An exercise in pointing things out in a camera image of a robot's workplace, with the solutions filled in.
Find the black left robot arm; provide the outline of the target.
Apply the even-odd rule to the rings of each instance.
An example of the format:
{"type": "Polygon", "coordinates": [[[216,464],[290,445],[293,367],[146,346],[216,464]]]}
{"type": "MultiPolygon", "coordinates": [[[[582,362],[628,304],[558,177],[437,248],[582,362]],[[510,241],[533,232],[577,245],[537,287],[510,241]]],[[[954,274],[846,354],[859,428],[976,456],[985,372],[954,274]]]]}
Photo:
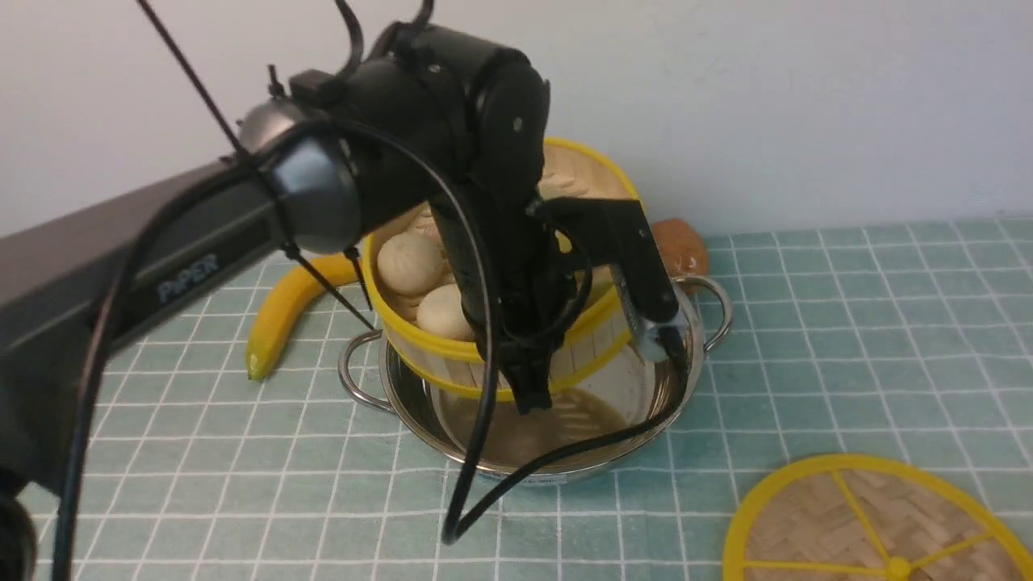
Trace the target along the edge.
{"type": "Polygon", "coordinates": [[[232,155],[2,242],[2,577],[30,580],[15,500],[59,496],[70,570],[88,436],[108,357],[276,249],[339,253],[429,203],[487,362],[524,411],[573,320],[550,218],[533,213],[550,86],[519,49],[424,19],[369,58],[308,70],[230,132],[232,155]]]}

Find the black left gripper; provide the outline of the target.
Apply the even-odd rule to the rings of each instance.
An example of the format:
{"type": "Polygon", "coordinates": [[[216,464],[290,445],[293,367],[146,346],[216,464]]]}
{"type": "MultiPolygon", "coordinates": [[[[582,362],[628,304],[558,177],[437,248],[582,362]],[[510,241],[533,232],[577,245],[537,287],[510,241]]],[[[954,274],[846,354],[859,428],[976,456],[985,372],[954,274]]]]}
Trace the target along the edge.
{"type": "Polygon", "coordinates": [[[498,371],[512,391],[516,412],[547,411],[552,356],[584,304],[558,249],[546,196],[538,189],[516,198],[487,189],[461,189],[457,196],[465,214],[443,194],[433,195],[429,209],[477,350],[486,354],[488,342],[495,342],[498,371]],[[464,216],[479,234],[484,273],[464,216]]]}

